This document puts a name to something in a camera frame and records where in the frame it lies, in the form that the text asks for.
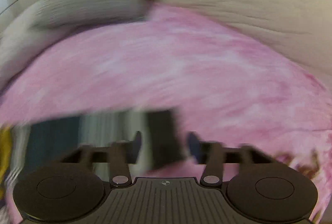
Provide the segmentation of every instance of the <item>circular cover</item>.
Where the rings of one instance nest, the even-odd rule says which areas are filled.
[[[17,208],[44,222],[64,222],[93,210],[104,196],[95,174],[74,163],[43,167],[19,181],[13,192]]]
[[[227,186],[231,203],[258,221],[288,222],[304,217],[314,208],[315,185],[284,164],[257,164],[240,172]]]

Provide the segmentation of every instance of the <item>bed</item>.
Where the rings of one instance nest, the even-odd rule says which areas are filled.
[[[177,107],[183,146],[191,130],[257,146],[315,183],[321,219],[332,193],[328,0],[87,1],[41,0],[6,29],[1,123]],[[144,175],[201,172],[187,159]],[[19,223],[10,185],[6,205]]]

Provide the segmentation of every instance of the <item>pink and white tie-dye fabric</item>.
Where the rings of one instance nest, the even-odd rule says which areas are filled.
[[[253,144],[310,177],[319,220],[332,191],[332,98],[312,75],[254,39],[185,9],[91,29],[52,46],[3,96],[0,122],[104,108],[178,107],[196,131]],[[151,176],[200,176],[188,160]]]

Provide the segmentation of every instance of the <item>round metal bolt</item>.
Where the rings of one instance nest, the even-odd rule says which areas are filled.
[[[207,184],[216,184],[220,181],[220,179],[217,176],[209,175],[205,176],[203,178],[203,181],[206,182]]]
[[[113,181],[115,184],[124,184],[124,183],[128,182],[129,179],[128,179],[127,176],[118,175],[118,176],[113,177],[113,178],[112,178],[112,181]]]

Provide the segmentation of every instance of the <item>white circular logo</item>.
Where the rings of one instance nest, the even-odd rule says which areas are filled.
[[[170,181],[167,181],[167,180],[165,180],[165,181],[162,181],[161,182],[163,185],[169,185],[171,182]]]

